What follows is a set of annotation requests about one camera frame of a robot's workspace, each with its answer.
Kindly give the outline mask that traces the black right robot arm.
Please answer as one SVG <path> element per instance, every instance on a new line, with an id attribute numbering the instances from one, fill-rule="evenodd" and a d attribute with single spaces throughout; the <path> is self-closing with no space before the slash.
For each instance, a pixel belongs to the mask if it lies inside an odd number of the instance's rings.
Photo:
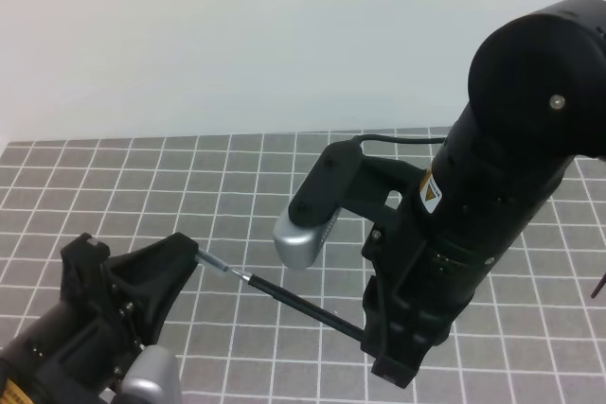
<path id="1" fill-rule="evenodd" d="M 604 1 L 564 0 L 497 29 L 472 60 L 468 94 L 429 167 L 367 156 L 362 134 L 332 143 L 276 222 L 276 250 L 291 269 L 315 262 L 342 210 L 372 222 L 363 326 L 241 274 L 356 340 L 373 373 L 400 386 L 448 338 L 573 159 L 604 158 Z"/>

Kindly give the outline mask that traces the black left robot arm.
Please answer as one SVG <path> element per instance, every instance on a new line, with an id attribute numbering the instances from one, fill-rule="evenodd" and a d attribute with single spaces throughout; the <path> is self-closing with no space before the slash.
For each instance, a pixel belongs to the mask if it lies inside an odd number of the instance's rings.
<path id="1" fill-rule="evenodd" d="M 107 276 L 109 247 L 82 234 L 61 257 L 58 303 L 1 351 L 4 403 L 99 403 L 141 353 Z"/>

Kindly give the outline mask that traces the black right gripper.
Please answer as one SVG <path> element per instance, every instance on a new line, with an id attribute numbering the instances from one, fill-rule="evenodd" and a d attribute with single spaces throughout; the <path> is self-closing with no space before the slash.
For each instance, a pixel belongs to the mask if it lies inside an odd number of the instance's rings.
<path id="1" fill-rule="evenodd" d="M 415 375 L 530 219 L 526 164 L 441 152 L 426 168 L 371 158 L 342 207 L 372 221 L 361 349 L 374 375 Z"/>

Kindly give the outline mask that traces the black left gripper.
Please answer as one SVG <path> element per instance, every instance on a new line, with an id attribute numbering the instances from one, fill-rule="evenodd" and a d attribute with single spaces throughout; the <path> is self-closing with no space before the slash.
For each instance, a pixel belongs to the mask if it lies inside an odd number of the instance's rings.
<path id="1" fill-rule="evenodd" d="M 198 251 L 182 233 L 111 258 L 88 233 L 64 246 L 59 301 L 27 328 L 27 397 L 99 403 L 140 355 L 140 344 L 157 343 Z"/>

